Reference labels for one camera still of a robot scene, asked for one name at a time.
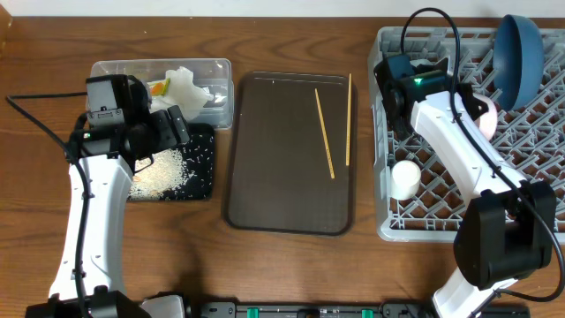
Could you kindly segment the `wooden chopstick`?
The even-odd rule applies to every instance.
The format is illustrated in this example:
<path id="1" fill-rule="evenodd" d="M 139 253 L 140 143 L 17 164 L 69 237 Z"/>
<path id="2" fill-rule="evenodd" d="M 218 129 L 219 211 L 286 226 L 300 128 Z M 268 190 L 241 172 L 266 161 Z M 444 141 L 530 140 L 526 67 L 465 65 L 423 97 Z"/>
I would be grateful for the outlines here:
<path id="1" fill-rule="evenodd" d="M 350 166 L 350 131 L 351 131 L 351 97 L 352 97 L 352 76 L 348 75 L 348 96 L 347 96 L 347 121 L 346 121 L 346 151 L 345 164 Z"/>
<path id="2" fill-rule="evenodd" d="M 322 111 L 322 108 L 321 108 L 319 91 L 318 91 L 317 88 L 314 89 L 314 94 L 315 94 L 315 100 L 316 100 L 317 110 L 318 110 L 318 115 L 319 115 L 319 120 L 320 120 L 320 129 L 321 129 L 321 133 L 322 133 L 322 139 L 323 139 L 323 142 L 324 142 L 324 148 L 325 148 L 326 157 L 327 157 L 327 161 L 328 161 L 329 174 L 330 174 L 331 179 L 335 179 L 335 171 L 334 171 L 332 156 L 331 156 L 330 147 L 329 147 L 329 143 L 328 143 L 327 130 L 326 130 L 326 126 L 325 126 L 325 120 L 324 120 L 324 117 L 323 117 L 323 111 Z"/>

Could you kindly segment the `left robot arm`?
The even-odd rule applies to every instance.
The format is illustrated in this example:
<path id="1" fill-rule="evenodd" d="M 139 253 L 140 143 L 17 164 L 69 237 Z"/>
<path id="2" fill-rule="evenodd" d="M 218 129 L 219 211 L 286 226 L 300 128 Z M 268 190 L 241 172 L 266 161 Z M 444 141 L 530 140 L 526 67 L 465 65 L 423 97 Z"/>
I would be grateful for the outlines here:
<path id="1" fill-rule="evenodd" d="M 125 122 L 106 124 L 98 112 L 81 115 L 67 143 L 72 199 L 63 257 L 49 299 L 26 309 L 26 318 L 185 317 L 178 293 L 159 293 L 137 303 L 124 291 L 124 207 L 132 186 L 131 165 L 109 151 L 83 149 L 93 137 L 113 139 Z"/>

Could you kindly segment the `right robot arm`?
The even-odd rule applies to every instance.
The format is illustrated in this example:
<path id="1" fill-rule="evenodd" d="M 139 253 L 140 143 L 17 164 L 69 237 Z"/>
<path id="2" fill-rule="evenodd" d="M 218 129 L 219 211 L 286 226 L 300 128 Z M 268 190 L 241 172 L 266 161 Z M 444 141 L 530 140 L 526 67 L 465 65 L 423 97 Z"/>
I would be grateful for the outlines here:
<path id="1" fill-rule="evenodd" d="M 436 65 L 406 55 L 373 69 L 390 127 L 401 140 L 421 136 L 453 178 L 466 206 L 453 248 L 457 268 L 433 295 L 439 317 L 472 317 L 510 286 L 546 267 L 559 243 L 556 195 L 530 182 L 493 148 L 475 123 L 486 97 Z"/>

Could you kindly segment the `white cup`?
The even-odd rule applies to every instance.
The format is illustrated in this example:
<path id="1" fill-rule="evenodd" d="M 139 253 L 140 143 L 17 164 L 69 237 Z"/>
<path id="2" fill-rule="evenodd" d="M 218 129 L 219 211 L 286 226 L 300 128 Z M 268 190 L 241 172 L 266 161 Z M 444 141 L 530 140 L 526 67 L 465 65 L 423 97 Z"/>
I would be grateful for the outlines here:
<path id="1" fill-rule="evenodd" d="M 413 161 L 396 163 L 391 170 L 391 197 L 398 201 L 410 199 L 417 193 L 420 179 L 421 170 Z"/>

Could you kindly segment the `pink white bowl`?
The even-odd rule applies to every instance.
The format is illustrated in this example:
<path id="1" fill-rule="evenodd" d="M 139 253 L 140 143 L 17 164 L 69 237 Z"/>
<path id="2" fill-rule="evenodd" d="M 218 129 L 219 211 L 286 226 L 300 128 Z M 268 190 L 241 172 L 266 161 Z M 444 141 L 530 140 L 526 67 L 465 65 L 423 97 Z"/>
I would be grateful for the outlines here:
<path id="1" fill-rule="evenodd" d="M 498 123 L 498 112 L 495 107 L 494 102 L 484 96 L 474 93 L 473 96 L 483 102 L 488 111 L 480 115 L 475 121 L 475 125 L 479 128 L 482 134 L 486 137 L 487 140 L 491 140 L 495 135 L 497 123 Z"/>

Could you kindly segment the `dark blue plate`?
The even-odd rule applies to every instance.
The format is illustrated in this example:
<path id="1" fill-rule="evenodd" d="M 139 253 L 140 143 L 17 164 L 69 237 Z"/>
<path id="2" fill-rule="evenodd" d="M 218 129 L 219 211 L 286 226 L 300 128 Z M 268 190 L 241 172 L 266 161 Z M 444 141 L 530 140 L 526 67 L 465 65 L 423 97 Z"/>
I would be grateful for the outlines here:
<path id="1" fill-rule="evenodd" d="M 528 105 L 543 77 L 544 49 L 538 26 L 518 15 L 502 18 L 493 46 L 494 86 L 501 90 L 498 103 L 505 111 Z"/>

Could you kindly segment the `white tissue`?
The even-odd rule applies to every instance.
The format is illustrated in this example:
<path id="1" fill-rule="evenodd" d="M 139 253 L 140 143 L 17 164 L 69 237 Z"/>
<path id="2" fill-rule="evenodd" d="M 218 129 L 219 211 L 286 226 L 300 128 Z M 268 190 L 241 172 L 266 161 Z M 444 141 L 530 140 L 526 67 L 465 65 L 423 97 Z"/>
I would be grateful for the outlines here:
<path id="1" fill-rule="evenodd" d="M 166 95 L 151 96 L 150 111 L 165 110 L 178 105 L 185 120 L 195 119 L 207 102 L 214 96 L 208 90 L 193 84 L 194 74 L 189 69 L 180 66 L 176 70 L 167 70 L 165 79 L 170 79 Z"/>

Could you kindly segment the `yellow snack wrapper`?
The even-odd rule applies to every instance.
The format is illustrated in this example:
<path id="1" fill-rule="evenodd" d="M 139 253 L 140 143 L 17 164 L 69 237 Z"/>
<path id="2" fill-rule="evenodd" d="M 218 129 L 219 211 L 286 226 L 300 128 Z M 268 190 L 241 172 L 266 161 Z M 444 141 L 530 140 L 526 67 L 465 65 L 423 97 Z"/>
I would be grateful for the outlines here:
<path id="1" fill-rule="evenodd" d="M 167 94 L 170 79 L 160 79 L 156 81 L 150 81 L 147 83 L 149 86 L 149 91 L 152 96 L 163 96 Z"/>

